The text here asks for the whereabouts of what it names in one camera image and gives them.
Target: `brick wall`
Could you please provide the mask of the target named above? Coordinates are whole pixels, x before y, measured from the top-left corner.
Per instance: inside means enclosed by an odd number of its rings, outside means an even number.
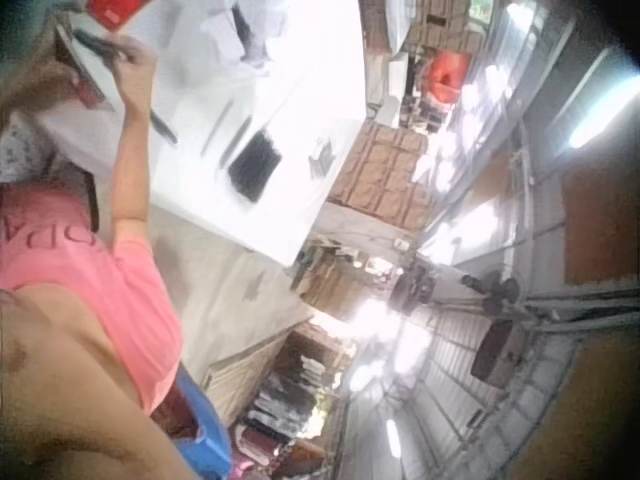
[[[365,122],[329,194],[329,201],[409,232],[428,216],[429,196],[411,182],[426,137]]]

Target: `metal beam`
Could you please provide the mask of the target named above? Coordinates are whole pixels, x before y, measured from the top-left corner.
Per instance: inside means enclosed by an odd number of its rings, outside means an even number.
[[[538,230],[538,231],[533,233],[533,238],[536,239],[538,237],[541,237],[543,235],[551,233],[551,232],[553,232],[554,230],[557,230],[560,227],[564,227],[564,224],[565,224],[565,221],[562,220],[562,221],[560,221],[558,223],[554,223],[553,225],[550,225],[548,227],[540,229],[540,230]],[[456,263],[455,265],[453,265],[453,267],[460,268],[460,266],[464,265],[465,263],[475,262],[477,260],[481,260],[481,259],[486,258],[488,256],[495,255],[496,253],[500,253],[500,252],[503,252],[505,250],[508,250],[509,248],[518,247],[518,246],[524,244],[526,241],[527,241],[526,238],[521,238],[519,240],[516,240],[515,242],[509,243],[507,245],[504,245],[502,247],[496,248],[496,249],[491,250],[489,252],[481,253],[480,255],[476,255],[475,257],[467,258],[466,260],[463,260],[461,262]]]
[[[580,333],[594,330],[609,330],[616,328],[640,327],[640,311],[611,315],[593,320],[581,320],[578,322],[556,323],[553,325],[539,325],[533,327],[535,332],[544,333]]]

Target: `light fixture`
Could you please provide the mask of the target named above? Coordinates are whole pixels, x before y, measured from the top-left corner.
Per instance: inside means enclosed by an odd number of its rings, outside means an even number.
[[[495,65],[489,65],[484,70],[487,76],[487,87],[489,88],[489,96],[494,102],[500,99],[500,96],[505,93],[507,97],[513,94],[512,89],[507,89],[507,83],[509,81],[509,75],[504,67],[496,67]]]
[[[640,92],[640,75],[628,78],[609,90],[593,106],[569,138],[569,145],[580,148],[601,134],[627,103]]]
[[[373,378],[373,372],[369,365],[359,366],[349,381],[349,390],[356,393],[362,390]]]
[[[507,7],[507,13],[518,27],[523,32],[528,32],[531,23],[533,22],[533,10],[524,5],[518,3],[512,3]]]
[[[438,174],[436,176],[436,188],[439,192],[446,192],[451,186],[451,179],[455,169],[449,160],[442,160],[438,165]]]
[[[391,449],[391,455],[395,458],[402,456],[402,449],[400,448],[400,436],[398,435],[398,427],[393,420],[387,420],[387,437],[389,438],[389,448]]]
[[[450,157],[456,151],[456,134],[445,130],[440,135],[440,153],[444,157]]]
[[[478,87],[476,87],[473,83],[463,86],[460,95],[462,97],[462,106],[465,110],[471,110],[475,108],[478,105],[478,101],[480,100]]]
[[[369,369],[371,370],[371,374],[374,377],[381,377],[382,374],[384,373],[384,361],[383,360],[374,360],[371,363],[371,366],[369,367]]]
[[[473,113],[467,113],[462,117],[462,145],[469,150],[476,137],[480,133],[480,122]]]
[[[484,203],[468,213],[455,228],[455,235],[462,238],[462,245],[472,247],[491,238],[498,228],[498,217],[493,205]]]

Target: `white table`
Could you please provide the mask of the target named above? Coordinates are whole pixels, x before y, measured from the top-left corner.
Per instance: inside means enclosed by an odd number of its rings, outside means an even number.
[[[284,50],[266,78],[211,61],[209,40],[199,31],[206,14],[197,2],[185,5],[154,0],[123,30],[158,52],[153,107],[180,141],[172,147],[151,135],[152,202],[289,265],[365,118],[357,0],[293,0]],[[73,23],[104,33],[87,16]],[[71,101],[42,113],[39,121],[71,160],[108,175],[123,106],[111,73],[90,52],[80,53],[114,111],[86,110]],[[229,101],[233,106],[203,158],[202,146]],[[235,154],[275,112],[269,131],[282,161],[261,199],[251,204],[233,189],[219,158],[248,115],[253,122]],[[323,137],[331,139],[336,158],[325,178],[312,179],[308,157]]]

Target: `person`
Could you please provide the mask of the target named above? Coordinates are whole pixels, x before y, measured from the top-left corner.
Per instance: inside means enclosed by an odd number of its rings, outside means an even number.
[[[180,321],[147,237],[156,60],[131,38],[111,41],[124,53],[112,69],[126,113],[112,177],[110,241],[90,230],[85,204],[62,182],[19,178],[0,185],[2,478],[195,478],[149,418],[174,381],[182,347]],[[74,75],[42,64],[38,59],[29,76]],[[21,89],[4,93],[31,98]],[[7,105],[0,105],[4,119]],[[20,150],[37,164],[31,157],[42,157],[42,146],[29,139],[41,132],[25,132],[29,122],[11,118],[0,156]],[[3,165],[7,170],[18,160],[0,161],[0,182]]]

